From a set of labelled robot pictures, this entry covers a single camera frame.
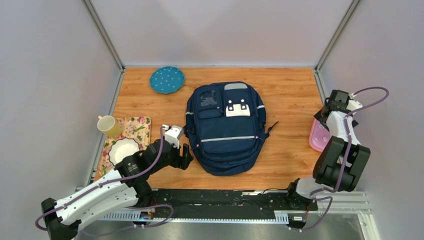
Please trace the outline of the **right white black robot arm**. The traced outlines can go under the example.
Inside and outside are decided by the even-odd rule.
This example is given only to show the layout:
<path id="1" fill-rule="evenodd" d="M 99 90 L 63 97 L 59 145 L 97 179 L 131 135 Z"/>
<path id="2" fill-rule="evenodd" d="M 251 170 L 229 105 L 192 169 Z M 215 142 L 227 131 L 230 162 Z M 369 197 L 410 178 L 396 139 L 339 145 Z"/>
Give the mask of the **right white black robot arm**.
<path id="1" fill-rule="evenodd" d="M 370 158 L 371 150 L 355 135 L 358 122 L 354 110 L 362 104 L 348 92 L 332 90 L 315 119 L 329 131 L 330 138 L 307 178 L 291 182 L 285 195 L 286 205 L 293 210 L 308 207 L 313 196 L 322 191 L 351 192 Z"/>

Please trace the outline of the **navy blue backpack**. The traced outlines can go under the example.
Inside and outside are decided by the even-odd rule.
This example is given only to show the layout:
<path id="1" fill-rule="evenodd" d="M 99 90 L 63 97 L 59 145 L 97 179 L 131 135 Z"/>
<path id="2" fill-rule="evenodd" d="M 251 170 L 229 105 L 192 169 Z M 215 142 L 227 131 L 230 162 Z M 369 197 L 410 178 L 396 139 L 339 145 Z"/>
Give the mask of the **navy blue backpack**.
<path id="1" fill-rule="evenodd" d="M 202 168 L 214 176 L 250 170 L 270 136 L 266 107 L 242 81 L 196 88 L 187 101 L 184 134 Z"/>

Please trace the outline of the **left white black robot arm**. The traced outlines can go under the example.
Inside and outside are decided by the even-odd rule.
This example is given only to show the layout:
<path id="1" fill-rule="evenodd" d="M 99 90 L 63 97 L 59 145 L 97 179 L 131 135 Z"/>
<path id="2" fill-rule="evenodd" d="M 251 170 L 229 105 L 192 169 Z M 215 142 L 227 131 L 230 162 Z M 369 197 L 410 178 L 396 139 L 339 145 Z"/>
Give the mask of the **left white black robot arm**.
<path id="1" fill-rule="evenodd" d="M 125 156 L 114 169 L 82 190 L 41 203 L 35 225 L 51 240 L 71 240 L 97 219 L 122 208 L 145 208 L 153 203 L 150 175 L 171 166 L 186 170 L 193 160 L 188 144 L 176 146 L 162 139 L 145 150 Z"/>

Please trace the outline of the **pink cartoon pencil case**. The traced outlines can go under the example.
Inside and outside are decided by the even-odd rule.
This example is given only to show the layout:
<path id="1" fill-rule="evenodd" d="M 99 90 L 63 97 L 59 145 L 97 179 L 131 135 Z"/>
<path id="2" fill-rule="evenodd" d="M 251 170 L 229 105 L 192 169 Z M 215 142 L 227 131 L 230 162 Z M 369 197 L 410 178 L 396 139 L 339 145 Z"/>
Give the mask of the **pink cartoon pencil case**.
<path id="1" fill-rule="evenodd" d="M 331 133 L 314 118 L 308 140 L 310 147 L 321 153 L 327 146 L 331 136 Z"/>

